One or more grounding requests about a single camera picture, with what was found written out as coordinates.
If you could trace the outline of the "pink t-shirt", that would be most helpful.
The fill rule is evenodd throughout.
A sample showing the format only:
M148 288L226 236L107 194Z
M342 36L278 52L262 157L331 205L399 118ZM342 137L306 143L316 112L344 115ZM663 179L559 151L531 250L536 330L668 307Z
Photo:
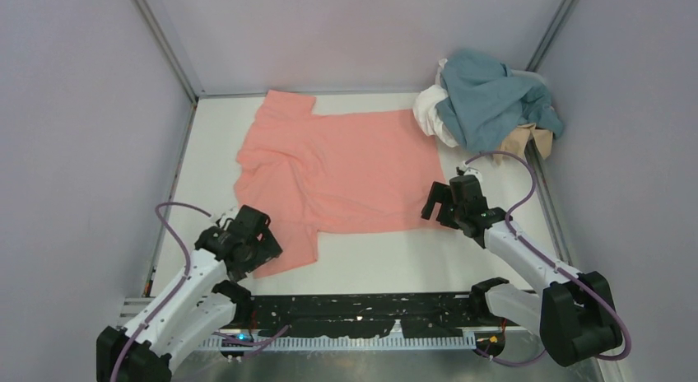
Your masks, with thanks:
M409 109L316 114L316 98L269 91L236 160L237 201L270 216L282 254L270 277L315 263L319 235L427 228L431 185L444 182L437 143Z

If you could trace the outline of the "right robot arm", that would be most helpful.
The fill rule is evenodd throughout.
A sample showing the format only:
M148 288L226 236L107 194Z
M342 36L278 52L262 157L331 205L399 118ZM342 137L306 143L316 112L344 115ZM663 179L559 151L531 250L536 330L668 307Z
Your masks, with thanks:
M480 319L506 319L538 336L552 360L571 366L623 345L610 285L597 272L582 273L536 249L513 217L489 207L475 175L432 183L424 220L462 231L505 261L532 288L490 278L472 286L470 307Z

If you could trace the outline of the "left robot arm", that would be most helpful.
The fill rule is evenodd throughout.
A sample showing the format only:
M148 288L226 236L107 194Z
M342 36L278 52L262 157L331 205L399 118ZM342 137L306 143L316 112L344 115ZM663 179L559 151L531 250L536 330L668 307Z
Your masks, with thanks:
M212 218L184 266L123 327L105 328L96 340L99 381L170 381L185 358L229 324L248 327L254 302L239 282L282 248L271 218L242 205Z

